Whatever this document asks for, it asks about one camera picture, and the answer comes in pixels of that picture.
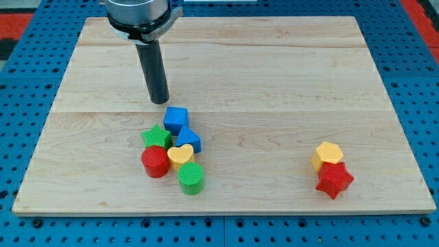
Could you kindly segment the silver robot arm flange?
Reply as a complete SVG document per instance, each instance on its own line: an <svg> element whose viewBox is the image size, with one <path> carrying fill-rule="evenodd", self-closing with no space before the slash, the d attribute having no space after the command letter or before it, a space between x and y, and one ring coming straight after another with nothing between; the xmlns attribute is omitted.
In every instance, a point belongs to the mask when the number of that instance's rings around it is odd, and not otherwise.
<svg viewBox="0 0 439 247"><path fill-rule="evenodd" d="M158 40L183 14L168 0L105 0L107 18L115 34L137 45Z"/></svg>

